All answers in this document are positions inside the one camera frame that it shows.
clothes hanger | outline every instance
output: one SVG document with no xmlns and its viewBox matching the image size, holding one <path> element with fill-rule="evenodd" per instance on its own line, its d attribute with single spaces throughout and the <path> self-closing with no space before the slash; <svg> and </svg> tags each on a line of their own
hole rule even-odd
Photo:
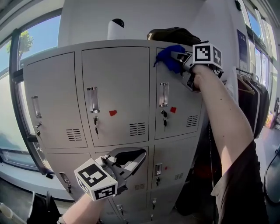
<svg viewBox="0 0 280 224">
<path fill-rule="evenodd" d="M 255 91 L 253 91 L 253 89 L 252 89 L 250 86 L 248 86 L 247 83 L 244 82 L 243 76 L 241 76 L 241 75 L 238 74 L 238 75 L 237 75 L 237 79 L 246 87 L 246 89 L 240 89 L 240 88 L 238 88 L 238 90 L 243 91 L 243 92 L 250 93 L 250 94 L 252 94 L 252 95 L 255 95 Z"/>
</svg>

window frame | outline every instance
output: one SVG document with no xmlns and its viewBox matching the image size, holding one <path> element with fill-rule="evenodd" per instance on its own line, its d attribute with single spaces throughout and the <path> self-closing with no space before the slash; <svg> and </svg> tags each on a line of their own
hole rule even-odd
<svg viewBox="0 0 280 224">
<path fill-rule="evenodd" d="M 16 121 L 19 127 L 19 130 L 21 132 L 21 136 L 23 138 L 23 141 L 27 147 L 27 150 L 32 157 L 36 167 L 28 166 L 25 164 L 19 164 L 16 162 L 11 162 L 3 159 L 0 156 L 0 159 L 2 162 L 22 168 L 27 169 L 31 171 L 37 171 L 42 173 L 42 175 L 45 175 L 47 173 L 54 174 L 54 172 L 51 169 L 48 169 L 45 167 L 41 157 L 39 156 L 39 153 L 37 152 L 34 142 L 38 142 L 36 135 L 32 135 L 29 133 L 27 124 L 25 123 L 24 113 L 22 111 L 21 107 L 21 100 L 20 100 L 20 93 L 18 84 L 24 81 L 23 77 L 23 69 L 18 70 L 18 48 L 19 48 L 19 40 L 20 35 L 23 31 L 38 25 L 48 19 L 60 16 L 62 13 L 62 8 L 51 11 L 49 13 L 46 13 L 29 23 L 23 25 L 20 28 L 15 29 L 12 34 L 7 37 L 5 40 L 2 41 L 1 45 L 11 39 L 11 46 L 10 46 L 10 58 L 9 58 L 9 77 L 10 77 L 10 92 L 11 92 L 11 98 L 12 98 L 12 104 L 14 108 L 14 113 L 16 117 Z"/>
</svg>

floor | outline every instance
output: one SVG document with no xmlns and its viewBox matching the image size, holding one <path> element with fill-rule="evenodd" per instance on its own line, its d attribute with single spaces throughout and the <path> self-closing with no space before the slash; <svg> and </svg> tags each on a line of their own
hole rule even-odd
<svg viewBox="0 0 280 224">
<path fill-rule="evenodd" d="M 27 220 L 30 206 L 32 204 L 32 193 L 26 192 L 17 188 L 14 185 L 0 179 L 0 202 L 7 205 L 23 220 Z M 63 214 L 72 203 L 56 201 L 56 205 L 59 211 Z M 162 220 L 149 222 L 146 224 L 204 224 L 211 223 L 212 206 L 203 204 L 204 213 L 194 213 L 189 216 L 180 215 L 177 210 L 173 210 L 168 217 L 164 217 Z M 11 220 L 6 218 L 0 213 L 0 224 L 14 224 Z"/>
</svg>

black bag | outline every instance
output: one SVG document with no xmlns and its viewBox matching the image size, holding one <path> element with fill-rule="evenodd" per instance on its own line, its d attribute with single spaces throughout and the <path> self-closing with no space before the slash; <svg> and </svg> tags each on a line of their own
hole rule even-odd
<svg viewBox="0 0 280 224">
<path fill-rule="evenodd" d="M 185 28 L 180 27 L 151 30 L 147 35 L 147 40 L 158 40 L 189 46 L 203 43 L 198 37 L 192 35 Z"/>
</svg>

